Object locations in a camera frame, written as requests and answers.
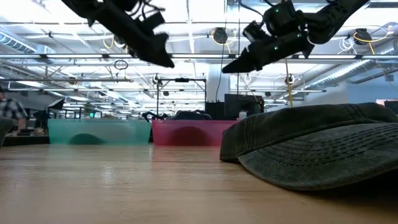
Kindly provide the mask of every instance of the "plastic bin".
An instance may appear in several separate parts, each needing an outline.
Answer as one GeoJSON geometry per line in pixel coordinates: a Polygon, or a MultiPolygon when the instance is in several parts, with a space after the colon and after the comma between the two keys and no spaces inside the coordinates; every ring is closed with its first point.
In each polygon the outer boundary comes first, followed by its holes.
{"type": "Polygon", "coordinates": [[[220,146],[223,131],[236,121],[155,120],[156,146],[220,146]]]}
{"type": "Polygon", "coordinates": [[[50,119],[51,144],[148,144],[151,124],[120,119],[50,119]]]}

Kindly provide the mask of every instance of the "gray cap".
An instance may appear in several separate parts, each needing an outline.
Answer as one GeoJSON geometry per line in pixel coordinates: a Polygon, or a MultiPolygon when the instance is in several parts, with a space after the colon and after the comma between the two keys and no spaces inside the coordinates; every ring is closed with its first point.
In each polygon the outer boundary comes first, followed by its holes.
{"type": "Polygon", "coordinates": [[[353,184],[398,168],[398,117],[375,103],[256,114],[224,131],[220,159],[286,189],[353,184]]]}

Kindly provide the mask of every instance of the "table surface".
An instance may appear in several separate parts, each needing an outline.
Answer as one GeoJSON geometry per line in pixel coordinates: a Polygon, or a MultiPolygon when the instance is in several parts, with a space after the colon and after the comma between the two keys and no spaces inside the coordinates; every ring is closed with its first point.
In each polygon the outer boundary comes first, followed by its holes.
{"type": "Polygon", "coordinates": [[[0,149],[2,224],[398,223],[381,192],[280,189],[210,147],[19,146],[0,149]]]}

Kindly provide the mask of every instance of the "plaid shirt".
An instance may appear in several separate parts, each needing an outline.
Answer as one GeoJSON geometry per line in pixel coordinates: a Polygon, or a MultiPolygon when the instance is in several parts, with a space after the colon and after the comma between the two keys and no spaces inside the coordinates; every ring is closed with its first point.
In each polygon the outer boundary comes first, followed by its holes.
{"type": "Polygon", "coordinates": [[[27,113],[19,101],[10,98],[0,100],[0,116],[12,119],[23,119],[27,118],[27,113]]]}

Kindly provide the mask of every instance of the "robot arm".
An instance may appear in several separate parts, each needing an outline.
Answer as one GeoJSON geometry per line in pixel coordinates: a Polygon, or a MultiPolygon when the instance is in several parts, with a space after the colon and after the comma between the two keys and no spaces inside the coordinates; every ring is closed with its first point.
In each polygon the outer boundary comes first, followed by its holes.
{"type": "Polygon", "coordinates": [[[243,31],[251,44],[241,56],[223,68],[223,73],[260,71],[262,67],[289,55],[302,52],[307,58],[314,44],[327,43],[345,21],[368,0],[335,0],[317,13],[294,9],[291,0],[283,0],[264,13],[264,22],[251,22],[243,31]]]}
{"type": "Polygon", "coordinates": [[[153,29],[165,21],[158,11],[140,21],[126,12],[134,7],[148,4],[147,0],[62,0],[78,16],[88,19],[89,26],[95,21],[104,25],[119,40],[123,41],[133,57],[163,67],[174,68],[174,63],[165,50],[169,35],[154,34],[153,29]]]}

